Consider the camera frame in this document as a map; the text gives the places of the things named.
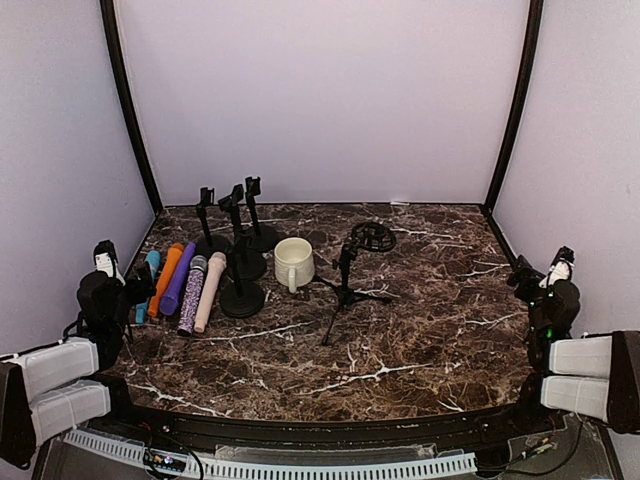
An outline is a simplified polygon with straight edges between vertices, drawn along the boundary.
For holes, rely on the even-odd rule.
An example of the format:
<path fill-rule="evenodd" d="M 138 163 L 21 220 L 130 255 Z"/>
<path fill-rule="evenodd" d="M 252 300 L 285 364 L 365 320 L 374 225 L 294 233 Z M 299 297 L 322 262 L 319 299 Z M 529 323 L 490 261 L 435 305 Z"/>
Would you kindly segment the black stand of pink microphone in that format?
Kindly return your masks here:
<path fill-rule="evenodd" d="M 233 254 L 233 245 L 227 254 L 227 273 L 232 283 L 226 286 L 220 294 L 219 303 L 222 312 L 230 318 L 244 319 L 257 314 L 264 306 L 264 290 L 256 283 L 257 280 L 241 280 L 238 267 L 228 256 Z"/>

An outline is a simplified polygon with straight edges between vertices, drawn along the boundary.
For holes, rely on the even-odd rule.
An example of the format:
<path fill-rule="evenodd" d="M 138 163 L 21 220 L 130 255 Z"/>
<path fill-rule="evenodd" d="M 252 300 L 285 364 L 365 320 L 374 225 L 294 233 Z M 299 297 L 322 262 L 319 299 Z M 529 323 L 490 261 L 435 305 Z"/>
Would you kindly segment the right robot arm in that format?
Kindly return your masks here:
<path fill-rule="evenodd" d="M 594 419 L 618 434 L 639 433 L 639 332 L 571 335 L 581 309 L 573 282 L 575 255 L 560 248 L 545 272 L 526 257 L 515 260 L 507 284 L 527 306 L 525 335 L 532 368 L 510 424 L 534 432 L 551 410 Z"/>

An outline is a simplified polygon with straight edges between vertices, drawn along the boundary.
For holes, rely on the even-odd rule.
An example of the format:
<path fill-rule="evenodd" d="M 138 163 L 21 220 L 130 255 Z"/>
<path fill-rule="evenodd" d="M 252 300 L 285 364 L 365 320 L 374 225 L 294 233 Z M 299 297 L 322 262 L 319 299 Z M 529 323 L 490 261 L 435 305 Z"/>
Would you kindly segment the orange toy microphone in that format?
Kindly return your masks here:
<path fill-rule="evenodd" d="M 174 243 L 168 250 L 166 261 L 156 283 L 156 294 L 151 298 L 147 310 L 147 313 L 151 318 L 158 317 L 161 298 L 171 282 L 184 250 L 185 247 L 180 243 Z"/>

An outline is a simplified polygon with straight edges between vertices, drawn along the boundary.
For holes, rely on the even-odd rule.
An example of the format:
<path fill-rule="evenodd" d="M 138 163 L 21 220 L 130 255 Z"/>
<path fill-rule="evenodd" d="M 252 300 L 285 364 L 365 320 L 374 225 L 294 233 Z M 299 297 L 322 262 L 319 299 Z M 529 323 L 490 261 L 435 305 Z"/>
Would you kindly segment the purple toy microphone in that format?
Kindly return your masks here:
<path fill-rule="evenodd" d="M 165 316 L 173 315 L 180 303 L 180 294 L 187 278 L 190 262 L 196 252 L 196 244 L 190 242 L 185 248 L 172 276 L 171 282 L 160 301 L 160 312 Z"/>

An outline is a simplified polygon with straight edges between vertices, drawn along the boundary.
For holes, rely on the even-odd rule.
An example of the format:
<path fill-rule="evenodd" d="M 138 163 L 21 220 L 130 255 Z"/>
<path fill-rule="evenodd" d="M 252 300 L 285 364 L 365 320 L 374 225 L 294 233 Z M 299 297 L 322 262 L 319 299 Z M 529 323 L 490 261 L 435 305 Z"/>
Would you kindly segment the silver glitter microphone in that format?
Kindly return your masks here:
<path fill-rule="evenodd" d="M 192 258 L 182 300 L 177 330 L 179 336 L 189 337 L 194 331 L 196 313 L 207 268 L 208 261 L 205 256 L 195 255 Z"/>

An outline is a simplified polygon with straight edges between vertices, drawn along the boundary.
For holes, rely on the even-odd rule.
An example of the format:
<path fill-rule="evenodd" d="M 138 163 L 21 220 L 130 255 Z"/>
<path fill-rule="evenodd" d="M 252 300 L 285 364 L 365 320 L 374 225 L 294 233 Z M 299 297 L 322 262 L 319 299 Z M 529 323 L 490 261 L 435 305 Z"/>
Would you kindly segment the pale pink toy microphone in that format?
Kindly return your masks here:
<path fill-rule="evenodd" d="M 215 252 L 209 259 L 208 270 L 196 311 L 194 331 L 203 333 L 209 320 L 220 278 L 227 266 L 226 255 Z"/>

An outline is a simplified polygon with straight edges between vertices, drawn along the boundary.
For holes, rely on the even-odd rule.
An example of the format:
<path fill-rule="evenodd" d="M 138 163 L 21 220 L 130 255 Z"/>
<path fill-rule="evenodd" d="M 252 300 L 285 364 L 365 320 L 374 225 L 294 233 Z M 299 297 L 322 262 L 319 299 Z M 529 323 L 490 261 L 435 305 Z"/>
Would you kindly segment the blue toy microphone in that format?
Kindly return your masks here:
<path fill-rule="evenodd" d="M 157 250 L 151 250 L 145 258 L 146 264 L 150 267 L 151 279 L 155 280 L 157 271 L 161 263 L 161 254 Z M 135 322 L 137 324 L 143 324 L 145 322 L 147 311 L 149 308 L 151 297 L 148 297 L 144 302 L 136 305 L 135 310 Z"/>

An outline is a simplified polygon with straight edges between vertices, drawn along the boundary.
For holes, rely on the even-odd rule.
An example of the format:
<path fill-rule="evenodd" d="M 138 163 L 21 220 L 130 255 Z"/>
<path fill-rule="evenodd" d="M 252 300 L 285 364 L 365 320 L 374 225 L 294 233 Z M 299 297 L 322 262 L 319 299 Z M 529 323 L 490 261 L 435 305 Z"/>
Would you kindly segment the black stand of purple microphone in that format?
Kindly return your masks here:
<path fill-rule="evenodd" d="M 230 216 L 233 228 L 233 254 L 228 258 L 236 262 L 241 280 L 258 280 L 266 273 L 267 263 L 261 253 L 249 248 L 250 234 L 241 225 L 240 201 L 243 197 L 244 187 L 236 184 L 230 194 L 218 200 L 218 206 Z"/>

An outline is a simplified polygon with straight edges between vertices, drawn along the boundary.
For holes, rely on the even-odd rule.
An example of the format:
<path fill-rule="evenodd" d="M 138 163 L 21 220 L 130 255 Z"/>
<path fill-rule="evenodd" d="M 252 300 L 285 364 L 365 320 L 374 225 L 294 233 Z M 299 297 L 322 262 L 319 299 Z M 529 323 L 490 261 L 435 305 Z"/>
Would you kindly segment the black stand of orange microphone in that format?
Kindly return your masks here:
<path fill-rule="evenodd" d="M 257 252 L 266 253 L 274 249 L 280 240 L 274 227 L 261 221 L 257 212 L 256 197 L 261 195 L 261 178 L 245 178 L 245 203 L 248 207 L 252 228 L 248 246 Z"/>

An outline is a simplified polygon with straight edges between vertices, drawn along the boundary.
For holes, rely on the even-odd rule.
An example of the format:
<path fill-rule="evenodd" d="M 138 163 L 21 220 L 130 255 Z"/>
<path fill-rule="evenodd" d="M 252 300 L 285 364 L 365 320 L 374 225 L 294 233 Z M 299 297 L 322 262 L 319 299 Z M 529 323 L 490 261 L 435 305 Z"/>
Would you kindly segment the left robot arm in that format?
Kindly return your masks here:
<path fill-rule="evenodd" d="M 114 365 L 132 336 L 130 310 L 155 293 L 149 265 L 125 282 L 89 273 L 77 290 L 77 319 L 62 339 L 1 358 L 2 460 L 26 470 L 44 442 L 99 416 L 120 436 L 140 429 L 140 412 L 91 376 Z"/>

